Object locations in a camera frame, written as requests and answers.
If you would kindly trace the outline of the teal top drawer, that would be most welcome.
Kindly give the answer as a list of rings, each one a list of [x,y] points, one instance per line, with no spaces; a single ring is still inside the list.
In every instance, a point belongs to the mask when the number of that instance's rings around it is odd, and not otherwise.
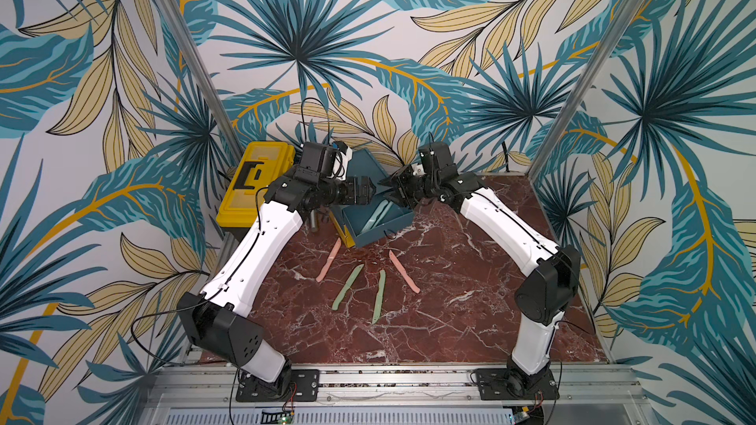
[[[329,216],[346,248],[363,248],[410,227],[415,213],[380,193],[366,206],[332,206]]]

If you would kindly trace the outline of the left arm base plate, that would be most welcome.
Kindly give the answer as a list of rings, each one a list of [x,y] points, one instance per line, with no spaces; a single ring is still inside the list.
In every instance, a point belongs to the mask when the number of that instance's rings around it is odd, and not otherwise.
[[[319,392],[318,369],[285,369],[274,383],[265,382],[246,371],[237,375],[235,400],[239,403],[314,403]]]

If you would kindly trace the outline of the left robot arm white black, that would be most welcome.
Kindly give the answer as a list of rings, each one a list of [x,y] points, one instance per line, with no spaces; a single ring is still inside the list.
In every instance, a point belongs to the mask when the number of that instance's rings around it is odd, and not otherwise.
[[[287,358],[248,319],[255,298],[287,242],[314,210],[367,206],[376,187],[367,176],[325,176],[293,168],[266,188],[250,230],[199,294],[182,295],[178,316],[191,344],[268,384],[280,381]]]

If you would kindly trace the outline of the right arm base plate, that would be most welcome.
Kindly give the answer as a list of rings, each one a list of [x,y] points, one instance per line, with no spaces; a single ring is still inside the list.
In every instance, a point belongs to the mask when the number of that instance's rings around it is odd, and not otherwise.
[[[482,401],[547,401],[559,399],[557,381],[548,368],[528,376],[517,369],[480,368],[472,381]]]

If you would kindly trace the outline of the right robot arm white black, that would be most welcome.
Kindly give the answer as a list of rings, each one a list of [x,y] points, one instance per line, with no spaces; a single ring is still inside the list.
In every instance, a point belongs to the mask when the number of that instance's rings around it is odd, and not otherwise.
[[[413,209],[435,199],[482,229],[524,276],[515,292],[519,333],[507,366],[495,379],[476,375],[482,387],[502,387],[517,399],[555,393],[550,352],[560,323],[579,287],[580,253],[560,247],[524,222],[474,173],[443,173],[408,165],[381,181],[394,204]]]

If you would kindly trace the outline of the teal drawer cabinet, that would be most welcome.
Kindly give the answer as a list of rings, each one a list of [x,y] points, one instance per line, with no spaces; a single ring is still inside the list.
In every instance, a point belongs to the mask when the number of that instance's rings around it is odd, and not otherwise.
[[[347,177],[369,177],[378,192],[389,189],[388,186],[382,184],[382,181],[388,178],[390,174],[384,169],[381,163],[378,163],[370,150],[354,151],[352,158],[348,162],[346,173]]]

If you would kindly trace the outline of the teal knife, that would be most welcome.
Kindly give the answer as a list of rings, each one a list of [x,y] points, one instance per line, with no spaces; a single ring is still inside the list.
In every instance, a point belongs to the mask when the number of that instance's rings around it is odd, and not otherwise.
[[[364,224],[361,232],[366,233],[370,230],[374,230],[378,224],[380,224],[381,218],[383,218],[386,209],[389,207],[389,205],[392,204],[388,200],[381,201],[378,206],[375,208],[373,213],[368,218],[367,222]]]
[[[381,218],[380,224],[392,224],[395,220],[399,220],[404,214],[405,211],[401,207],[398,207],[395,204],[390,204],[386,209],[383,218]]]

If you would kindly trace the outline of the pink knife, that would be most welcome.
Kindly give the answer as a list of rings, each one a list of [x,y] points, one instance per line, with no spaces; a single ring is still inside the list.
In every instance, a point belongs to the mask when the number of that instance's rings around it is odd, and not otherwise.
[[[335,242],[334,246],[332,247],[332,249],[331,249],[331,251],[330,251],[330,253],[329,253],[329,255],[328,255],[327,259],[326,259],[326,262],[324,263],[324,265],[323,265],[323,267],[322,267],[319,275],[317,275],[317,278],[316,278],[317,283],[322,283],[322,281],[324,281],[326,275],[328,275],[330,267],[332,267],[332,265],[333,265],[333,263],[334,263],[337,255],[339,254],[339,251],[340,251],[340,249],[342,247],[342,244],[343,244],[342,239],[338,238],[337,241]]]
[[[406,268],[404,265],[400,262],[398,257],[394,254],[393,251],[389,251],[389,259],[393,266],[396,268],[402,279],[405,281],[405,283],[408,285],[409,289],[413,291],[414,293],[420,293],[421,290],[415,283],[415,281],[411,278],[411,276],[408,274]]]

